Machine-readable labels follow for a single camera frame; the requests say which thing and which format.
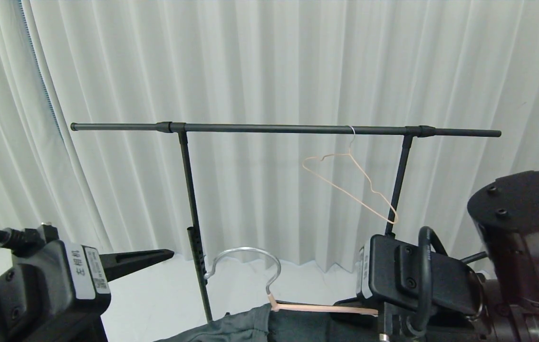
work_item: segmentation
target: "black metal rack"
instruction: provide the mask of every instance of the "black metal rack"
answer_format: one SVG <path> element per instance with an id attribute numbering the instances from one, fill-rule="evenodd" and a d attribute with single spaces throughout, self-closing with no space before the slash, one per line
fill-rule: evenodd
<path id="1" fill-rule="evenodd" d="M 212 321 L 211 306 L 206 290 L 207 281 L 204 279 L 206 266 L 204 264 L 204 251 L 202 249 L 202 236 L 200 235 L 200 221 L 198 219 L 198 208 L 193 190 L 193 177 L 191 160 L 189 158 L 189 147 L 187 146 L 187 132 L 241 132 L 241 133 L 309 133 L 309 134 L 353 134 L 351 126 L 309 126 L 309 125 L 235 125 L 221 123 L 72 123 L 73 131 L 158 131 L 163 133 L 176 133 L 181 144 L 181 154 L 183 156 L 183 167 L 185 170 L 185 181 L 187 182 L 187 194 L 189 195 L 189 206 L 192 215 L 192 227 L 187 228 L 189 242 L 191 244 L 193 262 L 198 276 L 198 285 L 202 295 L 202 304 L 206 320 Z M 460 130 L 450 128 L 434 128 L 432 126 L 353 126 L 356 134 L 364 135 L 402 135 L 403 145 L 398 162 L 396 180 L 391 204 L 394 209 L 398 206 L 400 190 L 403 186 L 404 171 L 407 167 L 409 150 L 413 143 L 413 138 L 426 138 L 429 136 L 477 136 L 477 137 L 499 137 L 502 132 L 496 130 Z M 388 218 L 394 220 L 394 212 L 389 211 Z M 393 224 L 385 225 L 385 235 L 392 238 Z"/>

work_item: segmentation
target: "white label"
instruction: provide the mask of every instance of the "white label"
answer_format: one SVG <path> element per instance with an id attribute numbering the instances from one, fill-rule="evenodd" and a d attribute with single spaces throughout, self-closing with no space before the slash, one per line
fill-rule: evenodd
<path id="1" fill-rule="evenodd" d="M 369 288 L 369 262 L 370 262 L 370 256 L 371 256 L 371 240 L 367 240 L 365 243 L 365 247 L 363 248 L 365 252 L 363 253 L 363 279 L 360 283 L 363 297 L 365 298 L 371 298 L 373 296 L 373 293 L 371 292 L 371 289 Z"/>
<path id="2" fill-rule="evenodd" d="M 98 251 L 96 248 L 84 247 L 86 250 L 87 262 L 90 265 L 90 274 L 92 275 L 92 282 L 96 288 L 96 292 L 99 294 L 110 294 L 109 284 L 107 277 L 105 276 L 105 270 L 100 263 L 100 257 L 98 257 Z"/>
<path id="3" fill-rule="evenodd" d="M 358 253 L 358 274 L 356 277 L 356 294 L 360 294 L 361 292 L 361 282 L 363 281 L 363 256 L 365 256 L 365 247 L 362 247 L 360 249 L 360 252 Z"/>
<path id="4" fill-rule="evenodd" d="M 92 278 L 87 267 L 86 256 L 83 247 L 72 242 L 63 241 L 69 260 L 69 270 L 73 279 L 77 299 L 94 299 L 96 292 L 92 285 Z"/>

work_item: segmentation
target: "hanger hook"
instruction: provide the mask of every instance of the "hanger hook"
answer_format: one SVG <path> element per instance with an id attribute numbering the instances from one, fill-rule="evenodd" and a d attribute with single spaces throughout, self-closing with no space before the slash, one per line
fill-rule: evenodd
<path id="1" fill-rule="evenodd" d="M 349 148 L 351 149 L 352 148 L 352 143 L 354 143 L 354 139 L 356 139 L 356 130 L 352 126 L 348 126 L 348 127 L 352 128 L 352 132 L 354 133 L 354 136 L 352 137 L 352 140 L 350 140 Z"/>
<path id="2" fill-rule="evenodd" d="M 213 262 L 212 262 L 212 270 L 210 272 L 207 272 L 204 275 L 204 279 L 208 279 L 209 277 L 212 277 L 212 275 L 215 274 L 215 271 L 217 271 L 217 263 L 219 262 L 219 260 L 224 258 L 226 255 L 229 255 L 229 254 L 235 253 L 235 252 L 261 253 L 263 255 L 266 255 L 266 256 L 270 257 L 274 261 L 274 263 L 276 264 L 276 274 L 273 277 L 269 278 L 269 281 L 268 281 L 267 285 L 265 285 L 265 292 L 267 292 L 267 294 L 270 295 L 271 294 L 270 289 L 269 289 L 270 285 L 272 284 L 272 282 L 274 282 L 274 281 L 276 281 L 276 279 L 278 279 L 278 276 L 280 275 L 280 272 L 282 271 L 282 265 L 280 264 L 280 260 L 278 260 L 278 258 L 276 258 L 272 254 L 270 254 L 270 252 L 268 252 L 268 251 L 266 251 L 264 249 L 260 249 L 260 248 L 237 247 L 237 248 L 231 248 L 231 249 L 226 249 L 226 250 L 222 251 L 221 253 L 219 253 L 219 255 L 217 255 L 215 260 L 213 260 Z"/>

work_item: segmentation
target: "vertical support pole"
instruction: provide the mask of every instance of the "vertical support pole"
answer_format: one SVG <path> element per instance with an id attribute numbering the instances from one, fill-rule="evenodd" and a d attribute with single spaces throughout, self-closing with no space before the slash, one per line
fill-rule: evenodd
<path id="1" fill-rule="evenodd" d="M 400 160 L 398 161 L 398 171 L 396 172 L 396 181 L 394 182 L 394 191 L 392 193 L 391 204 L 394 209 L 398 207 L 398 199 L 400 198 L 400 190 L 403 187 L 404 170 L 407 167 L 407 160 L 409 159 L 409 150 L 411 150 L 411 144 L 413 143 L 413 134 L 406 134 L 403 137 L 403 148 L 400 150 Z M 394 222 L 394 212 L 390 209 L 387 218 Z M 385 224 L 385 236 L 395 238 L 396 234 L 392 232 L 393 224 L 387 222 Z"/>
<path id="2" fill-rule="evenodd" d="M 206 291 L 207 281 L 204 279 L 206 266 L 204 265 L 204 250 L 202 249 L 202 236 L 200 234 L 200 221 L 198 219 L 198 206 L 195 202 L 195 193 L 193 192 L 193 176 L 192 165 L 189 159 L 189 147 L 187 147 L 187 132 L 185 130 L 179 133 L 179 143 L 181 143 L 181 155 L 183 156 L 183 167 L 185 168 L 185 182 L 187 182 L 187 195 L 189 197 L 189 209 L 192 214 L 193 227 L 187 228 L 189 235 L 189 243 L 192 249 L 193 263 L 195 272 L 198 277 L 198 285 L 200 286 L 200 294 L 202 295 L 202 304 L 204 305 L 204 313 L 206 321 L 212 321 L 211 305 L 208 301 L 208 292 Z"/>

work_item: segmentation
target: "clothes hanger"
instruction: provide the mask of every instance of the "clothes hanger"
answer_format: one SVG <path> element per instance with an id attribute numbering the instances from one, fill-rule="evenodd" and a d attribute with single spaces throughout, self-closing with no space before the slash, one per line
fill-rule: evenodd
<path id="1" fill-rule="evenodd" d="M 212 270 L 210 272 L 207 272 L 204 275 L 204 279 L 209 279 L 212 277 L 212 275 L 215 274 L 215 271 L 217 271 L 217 263 L 219 260 L 224 258 L 226 255 L 229 255 L 231 253 L 235 252 L 255 252 L 255 253 L 261 253 L 263 255 L 266 255 L 270 257 L 274 263 L 276 264 L 276 274 L 273 275 L 271 278 L 269 278 L 269 281 L 267 285 L 265 285 L 265 292 L 267 292 L 269 303 L 271 304 L 272 311 L 279 311 L 279 310 L 290 310 L 290 311 L 304 311 L 304 312 L 335 312 L 335 313 L 341 313 L 341 314 L 367 314 L 371 316 L 377 316 L 378 311 L 375 309 L 367 309 L 362 307 L 346 307 L 346 306 L 330 306 L 330 305 L 312 305 L 312 304 L 284 304 L 284 303 L 278 303 L 276 299 L 274 298 L 274 295 L 270 291 L 270 285 L 278 279 L 278 276 L 280 275 L 280 272 L 282 271 L 282 265 L 280 264 L 280 260 L 270 254 L 270 252 L 265 251 L 260 248 L 254 248 L 254 247 L 237 247 L 237 248 L 231 248 L 227 249 L 225 251 L 222 251 L 217 255 L 217 257 L 212 262 Z"/>
<path id="2" fill-rule="evenodd" d="M 396 209 L 394 209 L 394 207 L 392 206 L 392 204 L 390 203 L 390 201 L 387 200 L 387 198 L 380 192 L 378 191 L 375 191 L 373 190 L 373 182 L 371 181 L 371 178 L 369 177 L 369 175 L 367 175 L 367 173 L 365 172 L 365 170 L 363 170 L 363 168 L 360 166 L 360 164 L 358 164 L 358 162 L 356 162 L 356 160 L 354 159 L 354 156 L 352 156 L 352 143 L 354 143 L 354 139 L 356 139 L 356 130 L 354 130 L 354 127 L 352 126 L 348 126 L 350 128 L 352 128 L 352 132 L 354 133 L 354 136 L 352 137 L 352 140 L 350 141 L 350 146 L 348 147 L 348 150 L 347 150 L 347 153 L 331 153 L 331 154 L 326 154 L 322 157 L 320 156 L 312 156 L 312 157 L 308 157 L 308 158 L 305 158 L 303 160 L 303 162 L 301 162 L 301 166 L 306 169 L 307 171 L 311 172 L 313 175 L 315 175 L 316 177 L 322 179 L 323 181 L 327 182 L 328 184 L 330 184 L 331 186 L 333 186 L 333 188 L 336 188 L 338 190 L 340 190 L 341 192 L 345 193 L 346 195 L 352 197 L 352 199 L 354 199 L 356 202 L 360 203 L 362 206 L 364 206 L 365 208 L 367 208 L 368 210 L 370 210 L 371 212 L 373 212 L 374 214 L 376 214 L 377 216 L 381 217 L 382 219 L 384 219 L 385 221 L 388 221 L 389 223 L 392 223 L 393 225 L 395 225 L 397 222 L 398 222 L 398 213 L 396 212 Z M 322 162 L 324 160 L 324 158 L 326 157 L 332 157 L 332 156 L 349 156 L 350 159 L 352 160 L 352 162 L 354 162 L 354 164 L 356 165 L 356 167 L 358 167 L 358 169 L 363 173 L 363 175 L 365 175 L 365 178 L 367 178 L 367 181 L 369 181 L 369 188 L 371 190 L 372 193 L 376 193 L 377 195 L 380 195 L 383 200 L 387 203 L 387 205 L 390 206 L 390 209 L 392 210 L 392 212 L 394 212 L 394 221 L 390 221 L 389 219 L 387 219 L 385 216 L 383 216 L 382 214 L 376 212 L 375 210 L 373 210 L 373 208 L 371 208 L 370 206 L 368 206 L 367 204 L 364 204 L 363 201 L 361 201 L 360 199 L 357 199 L 356 197 L 354 197 L 354 195 L 352 195 L 351 193 L 345 191 L 344 189 L 340 188 L 339 186 L 335 185 L 333 182 L 331 182 L 330 180 L 322 177 L 319 173 L 311 170 L 310 168 L 308 168 L 306 166 L 306 161 L 308 160 L 320 160 L 320 162 Z"/>

